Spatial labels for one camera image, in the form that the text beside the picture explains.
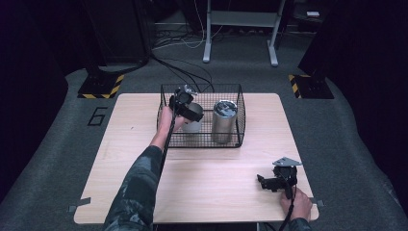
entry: metal wire basket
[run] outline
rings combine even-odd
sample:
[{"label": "metal wire basket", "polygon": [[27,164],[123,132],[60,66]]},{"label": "metal wire basket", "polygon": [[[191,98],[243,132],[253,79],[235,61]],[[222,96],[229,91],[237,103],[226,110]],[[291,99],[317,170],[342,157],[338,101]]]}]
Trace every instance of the metal wire basket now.
[{"label": "metal wire basket", "polygon": [[[161,86],[161,104],[158,115],[163,106],[167,106],[174,91],[183,88],[184,85],[162,85]],[[218,147],[240,147],[243,142],[245,131],[245,105],[243,102],[242,88],[239,84],[197,84],[190,86],[198,92],[194,95],[192,102],[199,104],[203,108],[203,118],[201,119],[201,128],[197,133],[186,133],[180,128],[171,136],[168,147],[187,147],[187,148],[218,148]],[[233,124],[231,133],[213,133],[213,114],[214,106],[219,100],[232,101],[237,105],[237,117]],[[217,137],[228,137],[228,142],[218,143],[212,139],[213,135]]]}]

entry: metal canister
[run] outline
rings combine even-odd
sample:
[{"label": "metal canister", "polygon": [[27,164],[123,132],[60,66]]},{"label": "metal canister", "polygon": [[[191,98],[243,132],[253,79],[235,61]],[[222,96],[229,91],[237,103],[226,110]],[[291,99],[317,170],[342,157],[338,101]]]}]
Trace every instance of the metal canister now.
[{"label": "metal canister", "polygon": [[229,100],[219,100],[214,105],[212,139],[226,144],[231,140],[234,123],[237,120],[237,104]]}]

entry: person's arm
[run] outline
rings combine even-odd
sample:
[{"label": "person's arm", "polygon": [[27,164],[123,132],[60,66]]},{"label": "person's arm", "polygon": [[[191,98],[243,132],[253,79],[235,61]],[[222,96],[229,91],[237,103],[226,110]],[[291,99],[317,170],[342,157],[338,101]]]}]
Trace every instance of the person's arm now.
[{"label": "person's arm", "polygon": [[[160,166],[171,119],[172,110],[163,107],[157,133],[127,172],[106,216],[103,230],[153,229]],[[173,131],[179,129],[183,122],[183,117],[176,117]]]},{"label": "person's arm", "polygon": [[[300,189],[293,188],[295,198],[293,202],[293,211],[289,222],[289,230],[291,231],[309,231],[312,227],[309,225],[310,214],[312,209],[312,201]],[[284,192],[281,194],[280,204],[285,215],[289,212],[291,200],[286,198]]]}]

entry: wooden table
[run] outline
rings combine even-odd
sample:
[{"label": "wooden table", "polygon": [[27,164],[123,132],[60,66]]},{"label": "wooden table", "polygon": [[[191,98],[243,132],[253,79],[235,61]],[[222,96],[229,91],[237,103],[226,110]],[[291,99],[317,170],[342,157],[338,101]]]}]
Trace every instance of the wooden table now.
[{"label": "wooden table", "polygon": [[[246,128],[240,148],[170,148],[157,192],[155,223],[260,222],[284,219],[280,193],[262,190],[257,174],[274,177],[272,162],[301,161],[282,103],[274,93],[244,93]],[[103,223],[122,180],[156,131],[158,93],[121,94],[77,208],[77,223]],[[312,197],[303,167],[297,186]],[[319,216],[316,205],[312,219]]]}]

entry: hazard tape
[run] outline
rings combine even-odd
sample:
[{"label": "hazard tape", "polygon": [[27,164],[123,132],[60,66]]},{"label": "hazard tape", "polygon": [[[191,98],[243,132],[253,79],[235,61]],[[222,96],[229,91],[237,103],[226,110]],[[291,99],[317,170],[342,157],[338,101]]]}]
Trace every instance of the hazard tape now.
[{"label": "hazard tape", "polygon": [[294,79],[295,76],[300,76],[300,77],[310,77],[310,76],[309,75],[289,75],[289,81],[291,81],[294,97],[302,98],[302,95],[299,91],[299,87],[297,86],[296,80]]},{"label": "hazard tape", "polygon": [[109,94],[78,94],[78,98],[113,98],[115,97],[117,91],[119,90],[120,84],[122,83],[122,80],[124,78],[124,75],[120,75],[117,77],[117,80],[115,82],[115,86],[112,88],[111,92]]}]

